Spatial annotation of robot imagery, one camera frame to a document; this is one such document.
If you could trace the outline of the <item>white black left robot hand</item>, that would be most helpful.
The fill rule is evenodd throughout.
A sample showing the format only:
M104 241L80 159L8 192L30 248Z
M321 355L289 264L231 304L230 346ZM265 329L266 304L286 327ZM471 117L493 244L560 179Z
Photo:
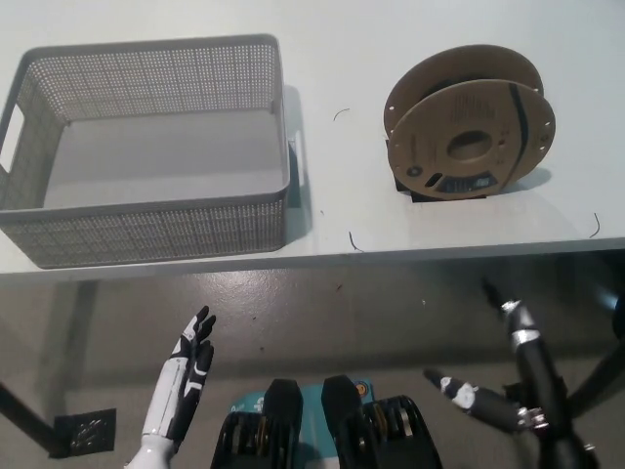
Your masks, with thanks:
M144 424L144 435L170 440L177 448L195 415L214 357L210 334L216 317L208 306L191 318L164 362Z

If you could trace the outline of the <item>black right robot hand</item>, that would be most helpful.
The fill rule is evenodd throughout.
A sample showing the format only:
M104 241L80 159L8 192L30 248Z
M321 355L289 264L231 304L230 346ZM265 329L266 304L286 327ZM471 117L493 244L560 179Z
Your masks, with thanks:
M534 399L535 407L542 411L543 420L535 419L530 405L516 404L494 391L437 369L425 369L425 378L463 413L504 433L530 430L540 439L580 444L566 390L528 308L521 299L505 296L489 280L483 279L481 284L489 305L497 311L506 327L521 388Z

